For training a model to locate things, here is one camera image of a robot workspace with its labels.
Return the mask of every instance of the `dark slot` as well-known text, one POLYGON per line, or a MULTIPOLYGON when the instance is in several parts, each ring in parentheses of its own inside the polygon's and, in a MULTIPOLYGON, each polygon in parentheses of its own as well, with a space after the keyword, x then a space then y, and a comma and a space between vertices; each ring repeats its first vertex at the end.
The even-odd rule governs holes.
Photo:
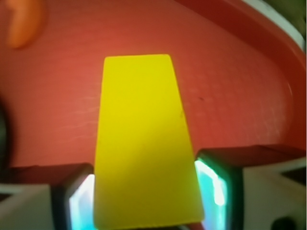
POLYGON ((282 175, 306 186, 306 167, 287 171, 282 175))
POLYGON ((0 193, 0 202, 5 200, 6 198, 9 198, 11 196, 11 194, 2 194, 0 193))

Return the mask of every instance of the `black knob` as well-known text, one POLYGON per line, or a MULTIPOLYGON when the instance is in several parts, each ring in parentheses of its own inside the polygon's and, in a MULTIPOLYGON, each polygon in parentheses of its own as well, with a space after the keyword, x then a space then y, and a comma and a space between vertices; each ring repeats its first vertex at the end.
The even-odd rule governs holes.
POLYGON ((271 230, 296 230, 296 225, 290 217, 282 217, 273 222, 271 230))

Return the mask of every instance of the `orange plastic piece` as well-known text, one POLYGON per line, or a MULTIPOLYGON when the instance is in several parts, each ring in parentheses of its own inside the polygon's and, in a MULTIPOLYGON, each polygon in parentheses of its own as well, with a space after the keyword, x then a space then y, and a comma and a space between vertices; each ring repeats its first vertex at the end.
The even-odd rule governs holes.
POLYGON ((7 0, 7 6, 13 11, 8 45, 21 48, 41 31, 46 16, 44 0, 7 0))

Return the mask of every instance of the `red tray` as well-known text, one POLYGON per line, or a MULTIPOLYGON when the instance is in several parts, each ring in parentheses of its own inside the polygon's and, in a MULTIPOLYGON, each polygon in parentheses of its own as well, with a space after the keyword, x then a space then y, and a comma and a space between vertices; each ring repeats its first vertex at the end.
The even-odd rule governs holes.
POLYGON ((240 0, 74 0, 48 3, 28 48, 5 43, 0 98, 13 166, 94 162, 103 60, 170 54, 195 152, 283 143, 306 149, 306 55, 240 0))

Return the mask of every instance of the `yellow card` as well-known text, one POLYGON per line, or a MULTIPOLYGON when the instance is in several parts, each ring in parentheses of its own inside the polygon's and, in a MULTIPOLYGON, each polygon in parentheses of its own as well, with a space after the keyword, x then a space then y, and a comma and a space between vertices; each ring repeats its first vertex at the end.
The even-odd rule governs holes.
POLYGON ((96 227, 173 226, 203 216, 170 56, 107 57, 95 160, 96 227))

